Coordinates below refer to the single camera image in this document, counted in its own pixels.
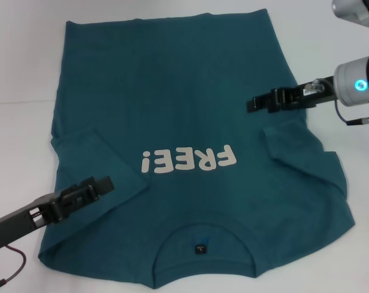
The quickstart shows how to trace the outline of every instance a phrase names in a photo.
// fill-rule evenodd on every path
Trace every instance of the teal t-shirt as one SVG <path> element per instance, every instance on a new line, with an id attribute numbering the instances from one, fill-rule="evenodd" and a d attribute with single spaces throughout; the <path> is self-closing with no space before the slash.
<path id="1" fill-rule="evenodd" d="M 336 240 L 354 225 L 337 155 L 304 110 L 246 112 L 294 85 L 266 10 L 68 22 L 56 189 L 109 175 L 115 190 L 48 226 L 40 260 L 158 288 L 258 277 Z"/>

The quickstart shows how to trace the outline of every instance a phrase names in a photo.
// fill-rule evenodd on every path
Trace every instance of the white table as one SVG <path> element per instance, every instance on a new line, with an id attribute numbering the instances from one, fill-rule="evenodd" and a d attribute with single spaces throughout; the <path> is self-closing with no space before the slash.
<path id="1" fill-rule="evenodd" d="M 0 0 L 0 217 L 54 189 L 57 156 L 50 140 L 65 21 L 95 23 L 267 8 L 299 83 L 333 75 L 338 64 L 369 55 L 369 29 L 337 19 L 331 0 Z M 341 108 L 366 117 L 368 106 Z M 310 129 L 326 150 L 338 152 L 348 178 L 356 226 L 328 247 L 258 279 L 200 275 L 160 292 L 369 293 L 369 126 L 348 128 L 333 104 L 308 112 Z M 150 292 L 137 284 L 56 272 L 37 259 L 43 230 L 14 243 L 27 266 L 5 292 Z M 0 250 L 0 279 L 20 265 Z"/>

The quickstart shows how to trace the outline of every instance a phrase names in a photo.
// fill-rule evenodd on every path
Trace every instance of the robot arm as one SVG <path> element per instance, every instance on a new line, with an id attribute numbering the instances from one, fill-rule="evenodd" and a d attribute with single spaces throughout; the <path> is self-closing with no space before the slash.
<path id="1" fill-rule="evenodd" d="M 344 20 L 369 27 L 369 0 L 334 0 L 334 14 Z M 369 103 L 369 56 L 339 65 L 334 76 L 316 79 L 295 88 L 273 89 L 271 93 L 254 97 L 247 102 L 247 111 L 267 108 L 270 113 L 279 110 L 304 109 L 316 104 L 340 100 L 345 106 Z M 369 124 L 369 117 L 352 121 L 347 125 Z"/>
<path id="2" fill-rule="evenodd" d="M 8 279 L 0 280 L 0 287 L 15 278 L 26 264 L 26 255 L 9 243 L 46 225 L 62 222 L 73 212 L 100 199 L 101 195 L 114 190 L 109 176 L 100 180 L 88 178 L 79 185 L 71 186 L 59 194 L 44 195 L 31 204 L 0 219 L 0 248 L 7 247 L 23 257 L 21 267 Z"/>

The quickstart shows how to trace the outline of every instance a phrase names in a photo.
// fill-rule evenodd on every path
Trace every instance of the neckline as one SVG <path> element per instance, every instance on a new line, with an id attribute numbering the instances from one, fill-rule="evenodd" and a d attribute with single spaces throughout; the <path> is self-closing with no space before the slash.
<path id="1" fill-rule="evenodd" d="M 210 267 L 209 270 L 206 269 L 207 272 L 204 272 L 205 270 L 202 270 L 201 268 L 207 267 L 209 261 L 206 261 L 206 263 L 197 262 L 192 266 L 186 267 L 182 271 L 182 274 L 179 277 L 175 277 L 173 280 L 169 277 L 169 273 L 160 274 L 158 278 L 156 278 L 154 264 L 163 244 L 175 231 L 185 226 L 196 224 L 220 226 L 240 239 L 253 258 L 255 264 L 254 274 L 249 274 L 249 269 L 246 269 L 242 264 L 236 264 L 235 262 L 229 261 L 216 262 L 215 266 Z M 267 254 L 254 237 L 253 233 L 233 217 L 217 212 L 188 212 L 186 214 L 167 218 L 153 233 L 148 244 L 149 245 L 145 247 L 145 250 L 139 259 L 139 264 L 134 276 L 134 282 L 144 284 L 145 286 L 153 289 L 157 289 L 167 283 L 178 280 L 179 278 L 197 275 L 199 274 L 198 271 L 200 269 L 202 270 L 201 273 L 230 273 L 255 278 L 272 268 Z"/>

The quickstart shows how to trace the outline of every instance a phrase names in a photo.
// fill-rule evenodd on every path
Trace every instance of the cable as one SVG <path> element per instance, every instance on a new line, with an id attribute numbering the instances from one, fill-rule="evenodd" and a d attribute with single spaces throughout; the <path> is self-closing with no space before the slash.
<path id="1" fill-rule="evenodd" d="M 15 248 L 13 248 L 13 247 L 11 247 L 9 245 L 6 245 L 5 247 L 7 247 L 8 249 L 11 249 L 14 252 L 19 253 L 23 257 L 23 263 L 21 264 L 20 268 L 11 277 L 9 277 L 8 279 L 6 279 L 6 282 L 8 283 L 10 280 L 12 280 L 17 275 L 19 275 L 19 273 L 21 272 L 21 270 L 24 269 L 24 266 L 26 265 L 26 262 L 27 262 L 27 258 L 26 258 L 26 255 L 24 254 L 23 251 L 18 250 L 18 249 L 15 249 Z"/>
<path id="2" fill-rule="evenodd" d="M 339 116 L 340 120 L 341 120 L 342 122 L 344 122 L 345 124 L 347 124 L 347 120 L 345 120 L 345 119 L 343 118 L 343 116 L 342 116 L 342 115 L 340 114 L 340 112 L 339 112 L 339 107 L 338 107 L 338 105 L 337 105 L 337 99 L 335 99 L 335 110 L 336 110 L 337 116 Z"/>
<path id="3" fill-rule="evenodd" d="M 343 116 L 341 115 L 341 113 L 339 111 L 339 107 L 337 105 L 337 95 L 335 93 L 335 88 L 334 88 L 333 84 L 331 82 L 327 81 L 325 78 L 318 78 L 317 80 L 319 80 L 322 83 L 326 84 L 332 90 L 332 93 L 335 96 L 335 110 L 336 110 L 336 114 L 337 114 L 337 116 L 339 116 L 339 118 L 340 118 L 340 120 L 342 122 L 344 122 L 345 124 L 348 124 L 348 121 L 343 118 Z"/>
<path id="4" fill-rule="evenodd" d="M 13 248 L 9 245 L 6 245 L 5 247 L 7 247 L 8 249 L 10 249 L 14 252 L 19 253 L 23 257 L 23 262 L 22 262 L 20 268 L 11 277 L 9 277 L 8 279 L 0 280 L 0 288 L 3 287 L 3 285 L 7 284 L 9 281 L 11 281 L 13 278 L 15 278 L 21 272 L 21 270 L 24 269 L 24 266 L 26 265 L 26 262 L 27 262 L 26 255 L 22 251 L 20 251 L 18 249 L 15 249 L 15 248 Z"/>

